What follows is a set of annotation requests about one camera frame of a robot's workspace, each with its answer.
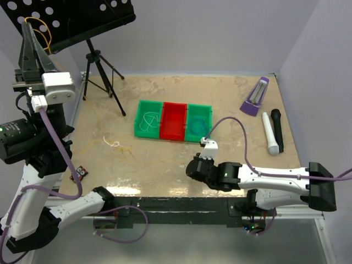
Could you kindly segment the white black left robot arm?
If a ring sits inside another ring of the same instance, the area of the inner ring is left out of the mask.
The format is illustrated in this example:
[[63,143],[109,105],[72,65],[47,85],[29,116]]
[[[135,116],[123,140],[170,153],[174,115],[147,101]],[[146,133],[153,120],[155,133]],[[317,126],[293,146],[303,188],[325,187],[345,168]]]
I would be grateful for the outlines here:
[[[22,119],[1,125],[1,160],[24,161],[23,175],[13,202],[1,219],[1,245],[18,254],[48,245],[67,225],[90,214],[110,215],[114,197],[104,187],[83,194],[72,163],[73,128],[65,121],[63,105],[75,98],[75,84],[68,72],[59,71],[40,45],[30,23],[21,25],[19,69],[13,90],[25,97]],[[49,208],[54,184],[69,169],[77,185],[75,195],[61,194],[66,204]]]

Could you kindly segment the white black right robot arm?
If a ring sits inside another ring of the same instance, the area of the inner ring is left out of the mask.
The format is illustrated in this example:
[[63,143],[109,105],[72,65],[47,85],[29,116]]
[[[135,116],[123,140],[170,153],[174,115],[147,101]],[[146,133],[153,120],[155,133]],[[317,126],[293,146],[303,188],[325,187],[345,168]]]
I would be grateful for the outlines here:
[[212,159],[195,156],[186,167],[186,175],[213,190],[247,190],[245,210],[251,216],[291,205],[323,212],[337,209],[333,176],[317,162],[296,169],[251,169],[236,162],[216,166]]

